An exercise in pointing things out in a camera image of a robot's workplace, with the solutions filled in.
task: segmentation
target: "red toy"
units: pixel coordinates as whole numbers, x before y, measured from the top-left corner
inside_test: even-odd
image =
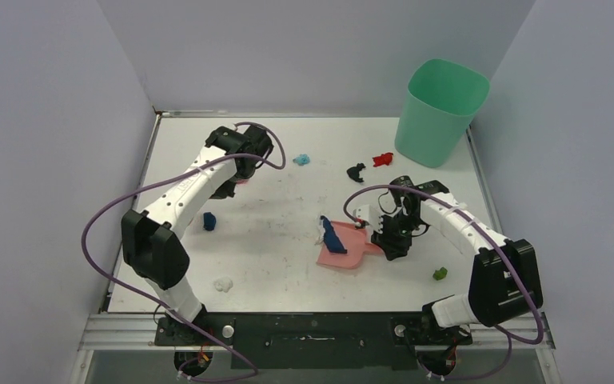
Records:
[[[373,158],[373,166],[388,166],[389,164],[392,164],[392,157],[394,157],[392,152],[387,152],[386,154],[376,156]]]

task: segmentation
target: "white wall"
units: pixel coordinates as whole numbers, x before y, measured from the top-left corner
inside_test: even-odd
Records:
[[[0,1],[0,383],[69,379],[106,288],[82,227],[135,187],[153,122],[94,0]],[[105,267],[119,214],[91,234]]]
[[[502,226],[536,247],[564,382],[614,382],[614,2],[538,0],[475,125]]]
[[[397,116],[442,57],[495,72],[534,0],[98,0],[159,110]]]

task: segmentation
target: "screw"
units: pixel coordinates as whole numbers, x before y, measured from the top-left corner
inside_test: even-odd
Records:
[[[399,324],[394,327],[394,334],[400,338],[404,337],[404,331],[406,330],[406,326],[403,324]]]
[[[234,334],[233,326],[223,326],[222,327],[222,337],[223,338],[231,338],[233,334]]]

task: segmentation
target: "cotton ball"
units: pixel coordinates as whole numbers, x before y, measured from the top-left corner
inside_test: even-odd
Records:
[[[213,282],[213,286],[215,287],[215,290],[217,292],[229,292],[229,290],[232,289],[232,286],[234,286],[234,283],[232,282],[231,278],[219,278],[218,280]]]

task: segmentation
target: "teal bin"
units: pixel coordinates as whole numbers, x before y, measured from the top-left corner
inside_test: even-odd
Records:
[[[409,82],[397,151],[432,168],[446,162],[489,89],[484,75],[454,62],[435,58],[423,64]]]

